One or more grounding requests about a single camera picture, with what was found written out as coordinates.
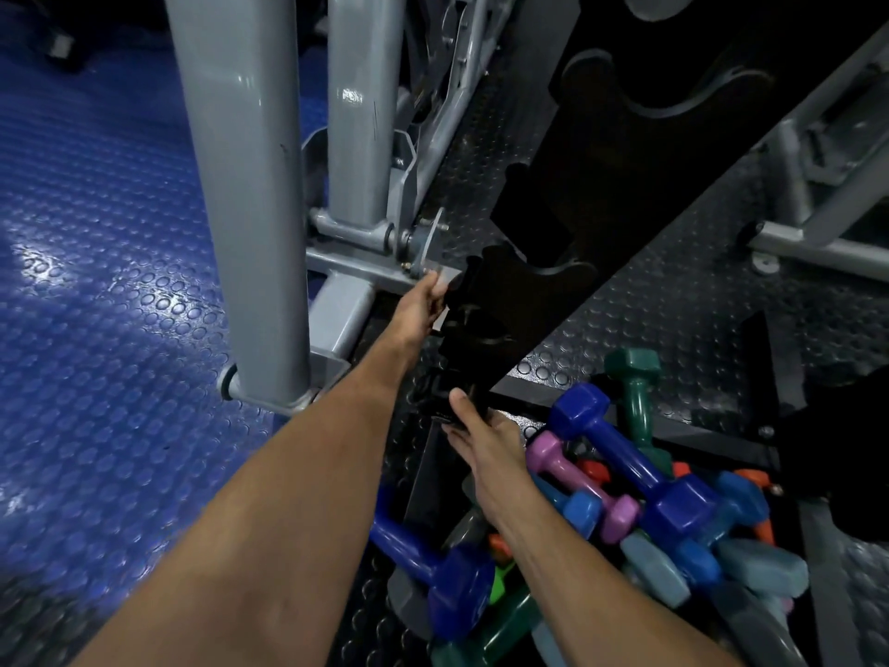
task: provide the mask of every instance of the dark green dumbbell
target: dark green dumbbell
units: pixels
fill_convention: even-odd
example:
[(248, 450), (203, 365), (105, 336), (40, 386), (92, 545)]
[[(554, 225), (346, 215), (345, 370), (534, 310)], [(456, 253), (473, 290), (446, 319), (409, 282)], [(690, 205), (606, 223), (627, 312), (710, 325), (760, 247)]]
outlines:
[(667, 477), (673, 477), (670, 452), (651, 445), (649, 391), (661, 378), (661, 359), (650, 348), (619, 348), (606, 356), (606, 374), (623, 384), (623, 418), (628, 437)]
[(433, 667), (487, 667), (496, 664), (534, 629), (542, 615), (527, 585), (507, 594), (491, 619), (465, 641), (433, 648)]

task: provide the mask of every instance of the forearm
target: forearm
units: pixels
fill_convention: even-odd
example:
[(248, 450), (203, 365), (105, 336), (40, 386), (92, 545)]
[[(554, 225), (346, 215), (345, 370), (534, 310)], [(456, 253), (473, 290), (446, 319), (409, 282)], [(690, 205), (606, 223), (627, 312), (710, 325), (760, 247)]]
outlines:
[(573, 665), (736, 666), (695, 628), (628, 583), (530, 481), (514, 488), (503, 536)]
[(323, 664), (367, 543), (405, 371), (403, 352), (380, 341), (288, 422), (78, 665)]

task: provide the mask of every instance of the gym floor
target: gym floor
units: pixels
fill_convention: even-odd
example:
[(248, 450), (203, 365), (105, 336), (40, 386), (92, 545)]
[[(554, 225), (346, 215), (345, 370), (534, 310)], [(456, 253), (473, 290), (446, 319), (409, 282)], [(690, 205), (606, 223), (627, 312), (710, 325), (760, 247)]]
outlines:
[[(425, 210), (443, 205), (460, 266), (498, 238), (486, 215), (528, 160), (572, 0), (519, 6)], [(0, 663), (71, 659), (272, 429), (224, 403), (228, 359), (213, 248), (169, 41), (122, 31), (83, 73), (29, 49), (0, 6)], [(302, 129), (326, 121), (326, 55), (301, 62)], [(656, 348), (661, 413), (739, 432), (750, 415), (739, 323), (792, 313), (809, 367), (889, 362), (889, 289), (784, 262), (762, 278), (734, 238), (768, 214), (756, 154), (598, 291), (516, 374), (566, 388), (613, 347)], [(382, 298), (369, 327), (384, 322)], [(390, 470), (425, 440), (399, 406)], [(845, 539), (867, 664), (889, 663), (889, 554)], [(387, 563), (359, 572), (331, 662), (416, 664), (425, 647), (385, 608)]]

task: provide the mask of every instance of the pile of dumbbells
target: pile of dumbbells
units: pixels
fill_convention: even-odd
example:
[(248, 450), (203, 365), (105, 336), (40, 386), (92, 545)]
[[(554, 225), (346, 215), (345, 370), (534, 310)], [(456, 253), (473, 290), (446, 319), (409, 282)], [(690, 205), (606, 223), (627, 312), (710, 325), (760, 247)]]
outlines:
[[(717, 638), (751, 665), (805, 665), (787, 614), (808, 588), (808, 567), (775, 546), (764, 497), (769, 477), (691, 468), (654, 447), (649, 393), (660, 370), (647, 349), (609, 355), (606, 373), (622, 386), (620, 421), (629, 439), (605, 420), (605, 393), (578, 384), (528, 445), (528, 471), (562, 517), (640, 590), (674, 610), (706, 604), (719, 619)], [(582, 438), (592, 458), (572, 462), (563, 447)], [(495, 664), (529, 633), (549, 667), (562, 665), (527, 585), (517, 575), (507, 579), (508, 545), (475, 505), (471, 476), (463, 491), (474, 506), (438, 549), (387, 517), (381, 490), (371, 541), (398, 566), (388, 584), (394, 612), (434, 641), (436, 667)]]

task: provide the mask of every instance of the pink dumbbell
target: pink dumbbell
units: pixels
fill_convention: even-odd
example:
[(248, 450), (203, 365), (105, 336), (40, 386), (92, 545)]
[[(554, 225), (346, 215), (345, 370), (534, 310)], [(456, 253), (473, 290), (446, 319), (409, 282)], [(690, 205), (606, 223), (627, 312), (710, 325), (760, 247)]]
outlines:
[(555, 479), (572, 491), (587, 491), (602, 499), (606, 509), (602, 520), (601, 538), (605, 543), (617, 543), (633, 530), (639, 518), (639, 502), (624, 494), (618, 499), (609, 493), (575, 466), (562, 454), (562, 441), (548, 430), (537, 436), (525, 453), (528, 470), (535, 475), (541, 471), (550, 473)]

